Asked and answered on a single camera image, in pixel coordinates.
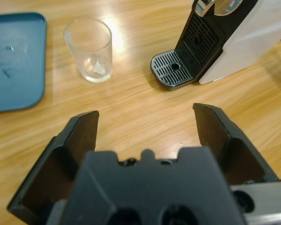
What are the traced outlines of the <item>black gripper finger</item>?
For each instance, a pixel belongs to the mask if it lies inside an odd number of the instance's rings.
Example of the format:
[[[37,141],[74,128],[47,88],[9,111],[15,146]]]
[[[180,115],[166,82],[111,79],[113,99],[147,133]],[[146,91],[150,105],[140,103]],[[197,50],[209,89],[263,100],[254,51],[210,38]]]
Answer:
[[[68,197],[88,151],[96,147],[99,112],[72,117],[54,136],[7,205],[23,222],[45,222],[59,200]]]
[[[201,103],[193,104],[192,108],[200,144],[211,149],[229,184],[279,180],[245,133],[221,108]]]

